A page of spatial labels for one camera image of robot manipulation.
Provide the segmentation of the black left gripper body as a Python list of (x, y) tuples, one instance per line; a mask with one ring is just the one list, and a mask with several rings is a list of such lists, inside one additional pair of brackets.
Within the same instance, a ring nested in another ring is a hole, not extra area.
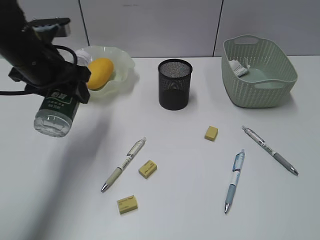
[(66, 70), (56, 74), (48, 83), (32, 83), (15, 67), (11, 68), (8, 76), (15, 82), (26, 83), (24, 90), (9, 91), (7, 93), (8, 96), (36, 94), (44, 97), (50, 90), (62, 90), (82, 104), (87, 104), (90, 99), (87, 82), (89, 81), (91, 72), (85, 66), (68, 63)]

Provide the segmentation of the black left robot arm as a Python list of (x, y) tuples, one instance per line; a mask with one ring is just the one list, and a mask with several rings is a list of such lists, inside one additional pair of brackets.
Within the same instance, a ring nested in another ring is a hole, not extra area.
[(11, 65), (9, 77), (24, 82), (21, 91), (1, 91), (2, 96), (36, 94), (46, 96), (61, 90), (87, 104), (91, 72), (78, 65), (76, 53), (66, 46), (54, 45), (54, 38), (70, 33), (68, 17), (27, 21), (16, 0), (0, 2), (0, 54)]

